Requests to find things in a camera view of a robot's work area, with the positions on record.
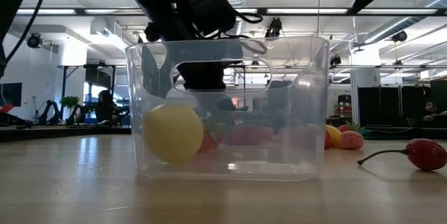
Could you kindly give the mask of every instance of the pepper stem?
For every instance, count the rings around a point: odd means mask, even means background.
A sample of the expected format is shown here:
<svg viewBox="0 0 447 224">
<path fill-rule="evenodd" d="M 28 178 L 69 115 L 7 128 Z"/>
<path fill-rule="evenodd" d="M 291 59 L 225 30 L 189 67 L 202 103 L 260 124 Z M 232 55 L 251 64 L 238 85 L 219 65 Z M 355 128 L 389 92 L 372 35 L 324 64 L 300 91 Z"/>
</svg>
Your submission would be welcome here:
<svg viewBox="0 0 447 224">
<path fill-rule="evenodd" d="M 370 158 L 374 157 L 375 155 L 385 154 L 385 153 L 390 153 L 390 152 L 397 152 L 397 153 L 401 153 L 401 154 L 408 155 L 408 150 L 407 150 L 407 149 L 403 149 L 403 150 L 385 150 L 385 151 L 378 151 L 378 152 L 376 152 L 376 153 L 373 153 L 373 154 L 369 155 L 368 157 L 366 157 L 366 158 L 364 158 L 364 159 L 362 159 L 362 160 L 357 161 L 357 164 L 358 164 L 358 165 L 363 165 L 363 163 L 364 163 L 366 160 L 369 160 Z"/>
</svg>

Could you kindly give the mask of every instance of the table surface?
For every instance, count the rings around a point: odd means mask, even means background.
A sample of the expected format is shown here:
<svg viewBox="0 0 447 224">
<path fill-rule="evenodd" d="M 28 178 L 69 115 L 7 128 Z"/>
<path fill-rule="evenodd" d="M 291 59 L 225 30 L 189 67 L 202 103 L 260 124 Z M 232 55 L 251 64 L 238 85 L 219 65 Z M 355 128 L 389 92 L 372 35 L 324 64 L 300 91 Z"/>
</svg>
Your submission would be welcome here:
<svg viewBox="0 0 447 224">
<path fill-rule="evenodd" d="M 125 135 L 1 143 L 0 223 L 447 223 L 446 168 L 417 171 L 402 154 L 356 164 L 405 143 L 331 149 L 301 182 L 144 178 Z"/>
</svg>

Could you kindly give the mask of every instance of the yellow ball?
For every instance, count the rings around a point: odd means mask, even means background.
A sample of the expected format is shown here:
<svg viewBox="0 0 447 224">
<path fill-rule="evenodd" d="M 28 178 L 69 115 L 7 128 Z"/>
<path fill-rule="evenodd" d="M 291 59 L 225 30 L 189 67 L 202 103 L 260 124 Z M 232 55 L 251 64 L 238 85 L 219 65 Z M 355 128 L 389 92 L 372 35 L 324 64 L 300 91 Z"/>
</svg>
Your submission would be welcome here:
<svg viewBox="0 0 447 224">
<path fill-rule="evenodd" d="M 340 130 L 335 128 L 334 126 L 329 125 L 326 125 L 326 130 L 329 132 L 330 142 L 332 146 L 340 148 L 340 139 L 342 138 L 342 132 L 340 132 Z"/>
<path fill-rule="evenodd" d="M 202 144 L 203 125 L 188 105 L 166 103 L 143 114 L 142 136 L 162 161 L 185 163 Z"/>
</svg>

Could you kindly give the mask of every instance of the red pepper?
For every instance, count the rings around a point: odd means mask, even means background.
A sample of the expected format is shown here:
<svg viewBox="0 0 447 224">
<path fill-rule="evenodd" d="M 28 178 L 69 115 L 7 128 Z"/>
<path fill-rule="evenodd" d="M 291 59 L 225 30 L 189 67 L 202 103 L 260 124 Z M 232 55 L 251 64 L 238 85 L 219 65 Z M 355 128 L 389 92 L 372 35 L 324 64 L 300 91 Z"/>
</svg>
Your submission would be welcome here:
<svg viewBox="0 0 447 224">
<path fill-rule="evenodd" d="M 408 159 L 417 168 L 422 171 L 433 171 L 443 168 L 447 164 L 447 151 L 438 143 L 428 139 L 414 139 L 403 150 L 385 150 L 378 151 L 362 160 L 357 161 L 357 164 L 362 165 L 366 160 L 378 154 L 397 152 L 405 154 Z"/>
</svg>

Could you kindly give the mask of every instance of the clear plastic bin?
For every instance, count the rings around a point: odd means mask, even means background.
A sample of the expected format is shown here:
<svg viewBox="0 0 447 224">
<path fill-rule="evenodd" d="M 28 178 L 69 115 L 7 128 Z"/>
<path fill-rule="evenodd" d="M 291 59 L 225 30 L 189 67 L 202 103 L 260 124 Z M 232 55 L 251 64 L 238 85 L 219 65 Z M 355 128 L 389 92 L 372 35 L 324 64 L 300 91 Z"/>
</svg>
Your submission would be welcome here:
<svg viewBox="0 0 447 224">
<path fill-rule="evenodd" d="M 129 47 L 127 66 L 137 170 L 149 177 L 182 179 L 299 181 L 317 176 L 323 161 L 328 46 L 328 41 L 321 38 L 295 37 L 195 40 Z M 269 84 L 248 89 L 251 81 L 247 80 L 247 89 L 240 83 L 213 92 L 185 90 L 174 85 L 175 68 L 181 63 L 239 60 L 246 64 L 261 63 L 259 68 L 271 77 Z M 237 78 L 244 71 L 236 68 L 235 72 Z M 248 107 L 246 111 L 221 106 L 223 102 L 234 104 L 243 100 Z M 205 123 L 219 122 L 218 137 L 223 142 L 211 151 L 192 154 L 186 162 L 163 162 L 160 155 L 151 152 L 148 141 L 164 140 L 148 140 L 143 136 L 142 118 L 166 103 L 186 104 Z M 183 139 L 176 141 L 179 145 L 186 144 Z"/>
</svg>

